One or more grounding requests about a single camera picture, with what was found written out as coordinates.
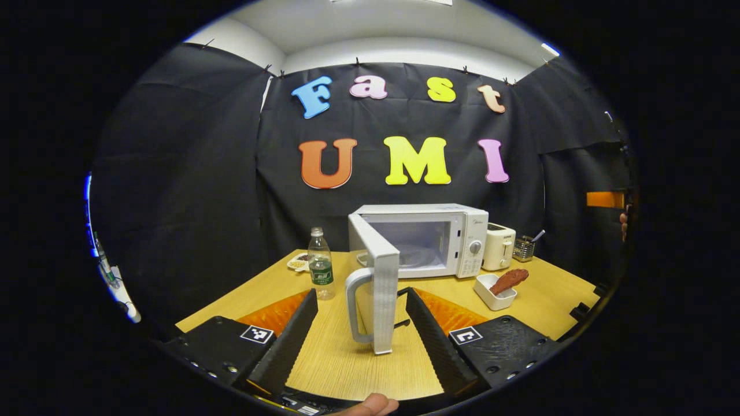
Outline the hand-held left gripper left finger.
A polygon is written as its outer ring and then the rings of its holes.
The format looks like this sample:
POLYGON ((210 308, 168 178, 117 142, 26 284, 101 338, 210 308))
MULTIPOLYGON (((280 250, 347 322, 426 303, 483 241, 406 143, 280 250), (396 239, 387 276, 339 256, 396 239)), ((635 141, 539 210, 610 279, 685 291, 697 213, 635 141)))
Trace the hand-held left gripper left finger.
POLYGON ((214 316, 161 348, 221 385, 272 398, 283 392, 317 312, 310 289, 238 320, 214 316))

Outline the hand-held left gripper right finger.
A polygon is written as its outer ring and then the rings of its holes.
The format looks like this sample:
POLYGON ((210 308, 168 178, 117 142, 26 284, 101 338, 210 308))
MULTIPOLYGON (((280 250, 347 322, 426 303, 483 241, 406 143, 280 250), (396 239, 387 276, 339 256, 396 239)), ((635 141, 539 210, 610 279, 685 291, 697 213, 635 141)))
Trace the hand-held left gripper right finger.
POLYGON ((509 314, 461 321, 465 308, 407 287, 405 311, 415 325, 442 389, 468 396, 501 389, 532 372, 564 347, 509 314))

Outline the reddish brown meat piece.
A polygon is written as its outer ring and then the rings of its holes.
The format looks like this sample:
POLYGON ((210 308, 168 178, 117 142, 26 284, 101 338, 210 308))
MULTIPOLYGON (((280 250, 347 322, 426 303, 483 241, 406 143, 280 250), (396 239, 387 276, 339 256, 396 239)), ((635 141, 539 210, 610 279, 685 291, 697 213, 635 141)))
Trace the reddish brown meat piece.
POLYGON ((491 286, 490 292, 494 296, 500 296, 503 292, 517 286, 529 277, 529 271, 526 269, 511 269, 505 272, 497 282, 491 286))

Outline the white microwave oven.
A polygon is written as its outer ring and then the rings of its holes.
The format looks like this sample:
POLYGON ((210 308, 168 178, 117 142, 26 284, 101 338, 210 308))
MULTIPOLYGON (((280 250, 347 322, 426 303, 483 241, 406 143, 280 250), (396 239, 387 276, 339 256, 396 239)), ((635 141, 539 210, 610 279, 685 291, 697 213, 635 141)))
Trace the white microwave oven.
POLYGON ((488 224, 487 211, 457 203, 363 205, 351 213, 345 296, 353 340, 390 353, 399 281, 475 276, 488 224))

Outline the white rectangular dish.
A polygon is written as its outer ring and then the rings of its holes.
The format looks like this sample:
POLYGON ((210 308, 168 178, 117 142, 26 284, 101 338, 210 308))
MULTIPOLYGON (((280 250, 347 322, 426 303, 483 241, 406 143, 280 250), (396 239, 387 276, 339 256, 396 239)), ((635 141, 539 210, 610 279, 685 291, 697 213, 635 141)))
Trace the white rectangular dish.
POLYGON ((474 292, 479 295, 491 311, 500 311, 508 308, 518 295, 513 288, 502 291, 499 295, 495 295, 491 288, 499 279, 500 277, 497 274, 481 274, 481 276, 476 277, 474 284, 474 292))

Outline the clear plastic water bottle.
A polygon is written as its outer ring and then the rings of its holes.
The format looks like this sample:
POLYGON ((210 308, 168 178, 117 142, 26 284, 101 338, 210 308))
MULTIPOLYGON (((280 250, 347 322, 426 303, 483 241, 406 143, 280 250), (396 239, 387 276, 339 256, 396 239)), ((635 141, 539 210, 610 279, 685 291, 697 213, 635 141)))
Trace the clear plastic water bottle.
POLYGON ((324 237, 322 227, 312 227, 307 254, 311 282, 316 290, 317 299, 330 300, 334 298, 336 290, 331 250, 324 237))

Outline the white toaster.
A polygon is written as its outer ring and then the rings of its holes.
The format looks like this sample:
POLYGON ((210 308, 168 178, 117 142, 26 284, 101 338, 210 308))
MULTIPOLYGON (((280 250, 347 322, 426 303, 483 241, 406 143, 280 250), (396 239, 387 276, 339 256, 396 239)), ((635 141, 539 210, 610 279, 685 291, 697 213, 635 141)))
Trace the white toaster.
POLYGON ((516 230, 500 224, 488 223, 481 268, 496 271, 510 267, 515 239, 516 230))

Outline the black backdrop cloth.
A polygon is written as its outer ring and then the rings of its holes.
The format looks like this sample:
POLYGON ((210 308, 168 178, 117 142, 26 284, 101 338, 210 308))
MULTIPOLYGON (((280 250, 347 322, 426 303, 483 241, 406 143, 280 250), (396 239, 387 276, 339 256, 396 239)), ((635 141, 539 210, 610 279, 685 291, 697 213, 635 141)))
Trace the black backdrop cloth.
POLYGON ((109 117, 89 194, 92 231, 151 337, 307 248, 349 250, 362 205, 460 203, 592 283, 621 265, 636 192, 626 129, 565 58, 510 84, 462 69, 363 62, 270 76, 231 53, 175 47, 109 117))

